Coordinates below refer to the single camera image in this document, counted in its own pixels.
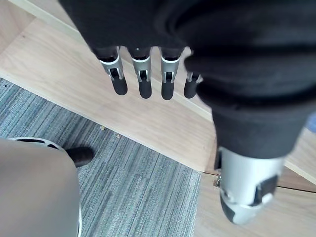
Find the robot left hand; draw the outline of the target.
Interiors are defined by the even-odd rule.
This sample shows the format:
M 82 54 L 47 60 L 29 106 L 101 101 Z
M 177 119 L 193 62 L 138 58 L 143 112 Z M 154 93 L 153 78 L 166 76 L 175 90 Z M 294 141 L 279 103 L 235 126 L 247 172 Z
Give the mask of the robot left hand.
M 151 96 L 150 51 L 161 52 L 161 95 L 173 96 L 185 47 L 184 94 L 212 110 L 220 201 L 243 225 L 274 196 L 286 156 L 316 110 L 313 0 L 62 0 L 115 92 L 127 93 L 119 48 Z

